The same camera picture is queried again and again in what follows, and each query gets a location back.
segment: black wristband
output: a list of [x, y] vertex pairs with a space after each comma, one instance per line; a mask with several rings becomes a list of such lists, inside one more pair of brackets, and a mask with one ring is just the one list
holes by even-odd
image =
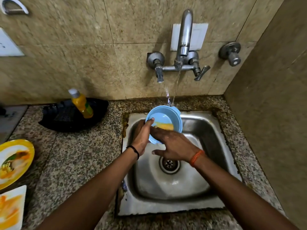
[[132, 145], [129, 145], [127, 148], [132, 148], [133, 151], [138, 155], [138, 159], [139, 159], [140, 154], [139, 154], [138, 151], [135, 149], [135, 147], [133, 147]]

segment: drain strainer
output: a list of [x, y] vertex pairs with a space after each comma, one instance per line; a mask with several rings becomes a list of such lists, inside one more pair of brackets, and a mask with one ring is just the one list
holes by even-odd
[[169, 160], [164, 157], [159, 159], [160, 169], [166, 174], [175, 174], [180, 168], [180, 161]]

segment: hand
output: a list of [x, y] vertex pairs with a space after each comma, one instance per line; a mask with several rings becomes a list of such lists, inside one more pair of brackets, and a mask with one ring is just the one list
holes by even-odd
[[149, 142], [148, 139], [149, 139], [150, 127], [153, 123], [154, 123], [154, 118], [151, 118], [146, 123], [145, 120], [142, 119], [138, 122], [136, 130], [134, 132], [133, 142], [131, 145], [135, 147], [140, 156], [144, 154], [145, 147]]
[[152, 154], [163, 156], [170, 160], [189, 162], [200, 150], [200, 148], [192, 144], [183, 134], [176, 131], [150, 127], [150, 134], [166, 146], [166, 150], [156, 149], [152, 151]]

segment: blue bowl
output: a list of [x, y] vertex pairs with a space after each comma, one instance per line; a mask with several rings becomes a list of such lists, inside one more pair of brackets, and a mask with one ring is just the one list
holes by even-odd
[[[146, 121], [154, 118], [152, 126], [156, 125], [156, 122], [171, 123], [174, 126], [174, 131], [182, 132], [182, 119], [180, 117], [180, 111], [174, 106], [156, 106], [147, 115]], [[149, 141], [153, 144], [162, 143], [149, 135]]]

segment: granite countertop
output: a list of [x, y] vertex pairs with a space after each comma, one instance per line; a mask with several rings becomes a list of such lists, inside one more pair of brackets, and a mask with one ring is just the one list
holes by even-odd
[[[28, 186], [23, 229], [34, 229], [120, 155], [124, 113], [148, 112], [165, 103], [163, 98], [110, 101], [102, 122], [79, 133], [57, 133], [42, 127], [38, 124], [41, 107], [30, 106], [10, 139], [31, 141], [35, 158], [21, 179], [6, 189]], [[223, 96], [176, 98], [176, 107], [180, 111], [214, 110], [245, 184], [284, 214]], [[114, 208], [115, 197], [96, 229], [241, 229], [226, 209], [114, 217]]]

